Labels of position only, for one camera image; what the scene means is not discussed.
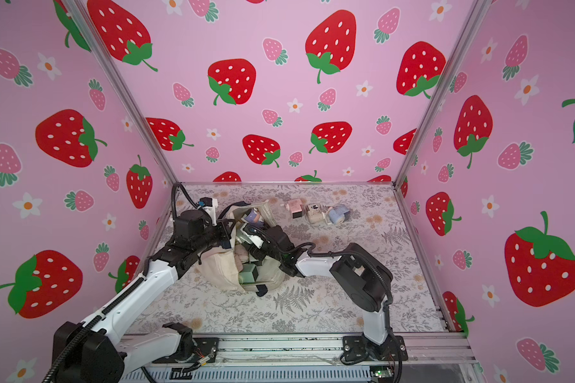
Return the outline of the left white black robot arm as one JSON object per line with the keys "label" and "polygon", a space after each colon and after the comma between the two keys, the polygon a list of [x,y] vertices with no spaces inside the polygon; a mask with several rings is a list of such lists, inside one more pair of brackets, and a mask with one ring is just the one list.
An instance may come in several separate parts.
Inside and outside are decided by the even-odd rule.
{"label": "left white black robot arm", "polygon": [[79,323],[66,322],[54,334],[53,362],[45,382],[118,382],[163,357],[185,363],[184,373],[211,362],[216,348],[201,353],[192,330],[180,323],[163,325],[156,333],[126,341],[126,330],[166,289],[201,260],[203,252],[227,247],[230,220],[207,225],[204,220],[177,218],[173,236],[134,280],[105,306]]}

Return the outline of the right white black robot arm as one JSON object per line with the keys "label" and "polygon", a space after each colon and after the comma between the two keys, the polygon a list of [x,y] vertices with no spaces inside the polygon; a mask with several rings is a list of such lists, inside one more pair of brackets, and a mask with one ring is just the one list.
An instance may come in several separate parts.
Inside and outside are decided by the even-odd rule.
{"label": "right white black robot arm", "polygon": [[279,226],[268,229],[246,224],[249,250],[255,257],[266,255],[280,263],[291,277],[333,278],[350,300],[364,312],[363,343],[368,357],[381,361],[398,355],[400,344],[390,320],[393,275],[359,244],[350,243],[338,252],[315,252],[316,244],[294,245]]}

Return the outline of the light blue pencil sharpener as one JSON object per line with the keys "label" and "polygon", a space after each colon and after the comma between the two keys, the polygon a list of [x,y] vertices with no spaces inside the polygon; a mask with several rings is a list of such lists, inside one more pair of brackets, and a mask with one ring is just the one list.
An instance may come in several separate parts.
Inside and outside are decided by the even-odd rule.
{"label": "light blue pencil sharpener", "polygon": [[326,217],[330,224],[339,225],[350,220],[351,210],[344,204],[337,204],[327,210]]}

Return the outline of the pink pencil sharpener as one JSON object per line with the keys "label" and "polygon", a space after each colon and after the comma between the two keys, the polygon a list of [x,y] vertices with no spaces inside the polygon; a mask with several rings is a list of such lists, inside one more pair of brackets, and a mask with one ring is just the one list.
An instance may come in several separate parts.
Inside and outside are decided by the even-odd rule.
{"label": "pink pencil sharpener", "polygon": [[293,219],[300,218],[303,216],[303,202],[301,199],[291,199],[286,204],[285,207]]}

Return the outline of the cream canvas tote bag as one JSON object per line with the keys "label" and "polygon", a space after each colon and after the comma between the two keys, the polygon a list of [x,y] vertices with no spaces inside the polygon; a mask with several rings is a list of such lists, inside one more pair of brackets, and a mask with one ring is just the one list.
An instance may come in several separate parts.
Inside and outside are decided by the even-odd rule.
{"label": "cream canvas tote bag", "polygon": [[[278,261],[270,257],[258,261],[249,254],[251,241],[242,231],[243,226],[247,223],[242,218],[252,208],[258,210],[264,217],[263,228],[277,225],[269,200],[256,204],[229,207],[222,212],[221,218],[233,221],[231,240],[233,247],[229,250],[214,247],[201,256],[201,264],[196,266],[196,271],[200,272],[208,282],[220,290],[255,292],[258,295],[264,295],[270,290],[276,290],[286,278],[286,274],[279,269],[280,263]],[[259,277],[254,284],[239,284],[238,274],[245,263],[255,263],[258,266]]]}

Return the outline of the cream white pencil sharpener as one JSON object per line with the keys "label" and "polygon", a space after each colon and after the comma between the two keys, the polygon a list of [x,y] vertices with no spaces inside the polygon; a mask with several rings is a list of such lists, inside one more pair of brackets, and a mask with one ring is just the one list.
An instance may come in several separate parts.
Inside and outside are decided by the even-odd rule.
{"label": "cream white pencil sharpener", "polygon": [[325,219],[325,212],[324,208],[319,204],[308,204],[305,206],[305,213],[308,222],[311,225],[316,225],[318,223],[324,222]]}

